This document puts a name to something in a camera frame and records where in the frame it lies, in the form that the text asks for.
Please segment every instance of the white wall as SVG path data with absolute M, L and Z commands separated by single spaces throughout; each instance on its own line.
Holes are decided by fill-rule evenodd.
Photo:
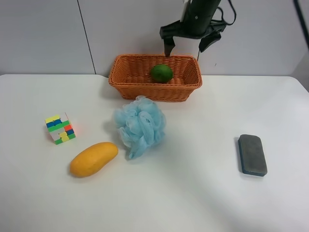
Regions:
M 94 73 L 77 1 L 1 0 L 4 73 Z
M 163 53 L 161 26 L 178 20 L 182 0 L 80 0 L 98 74 L 123 53 Z M 233 0 L 238 18 L 199 59 L 203 74 L 290 75 L 307 48 L 292 0 Z M 221 6 L 232 20 L 227 0 Z M 199 41 L 176 39 L 196 55 Z

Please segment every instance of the basket rim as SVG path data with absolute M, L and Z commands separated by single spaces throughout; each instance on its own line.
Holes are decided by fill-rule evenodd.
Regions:
M 161 84 L 161 83 L 127 83 L 127 82 L 115 82 L 113 80 L 113 71 L 116 67 L 116 64 L 117 62 L 119 62 L 119 60 L 122 58 L 122 57 L 165 57 L 164 55 L 160 55 L 160 54 L 154 54 L 154 55 L 151 55 L 151 54 L 120 54 L 118 55 L 115 60 L 114 60 L 114 63 L 112 65 L 112 68 L 111 68 L 111 71 L 110 71 L 110 74 L 109 74 L 109 83 L 113 86 L 122 86 L 122 87 L 125 87 L 125 86 L 148 86 L 148 87 L 163 87 L 163 88 L 166 88 L 166 87 L 181 87 L 181 88 L 189 88 L 191 89 L 192 87 L 195 87 L 195 88 L 199 88 L 202 86 L 202 75 L 201 75 L 201 72 L 200 72 L 200 68 L 199 68 L 199 65 L 198 65 L 198 61 L 197 59 L 194 57 L 194 56 L 191 56 L 191 55 L 172 55 L 170 57 L 172 58 L 189 58 L 191 59 L 194 63 L 195 63 L 195 67 L 197 69 L 197 74 L 198 74 L 198 82 L 195 83 L 195 84 L 189 84 L 189 85 L 181 85 L 181 84 Z

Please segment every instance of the white table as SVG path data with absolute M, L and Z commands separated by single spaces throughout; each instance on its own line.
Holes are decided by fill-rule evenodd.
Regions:
M 1 232 L 309 231 L 309 93 L 298 81 L 203 76 L 186 102 L 158 102 L 166 140 L 130 161 L 112 123 L 128 102 L 99 75 L 0 76 Z M 55 145 L 44 119 L 62 112 L 77 137 Z M 241 134 L 262 139 L 265 177 L 241 173 Z M 103 141 L 118 156 L 70 176 L 70 161 Z

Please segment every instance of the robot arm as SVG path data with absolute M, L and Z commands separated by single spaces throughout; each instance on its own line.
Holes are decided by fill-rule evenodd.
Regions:
M 173 37 L 185 37 L 190 39 L 201 39 L 199 44 L 200 52 L 203 52 L 213 43 L 221 39 L 220 33 L 224 31 L 227 25 L 232 25 L 224 21 L 223 11 L 219 6 L 221 0 L 191 0 L 185 6 L 183 21 L 176 21 L 160 29 L 160 36 L 164 41 L 164 53 L 166 57 L 170 56 L 175 47 Z M 228 0 L 233 12 L 234 21 L 236 12 Z M 222 13 L 222 20 L 213 20 L 215 11 L 219 9 Z

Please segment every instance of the wicker basket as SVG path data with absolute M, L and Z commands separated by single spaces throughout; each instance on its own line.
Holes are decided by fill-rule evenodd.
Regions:
M 174 77 L 167 84 L 152 82 L 150 70 L 157 64 L 173 70 Z M 112 66 L 109 83 L 124 99 L 143 95 L 154 101 L 183 102 L 201 87 L 202 77 L 197 60 L 191 56 L 120 55 Z

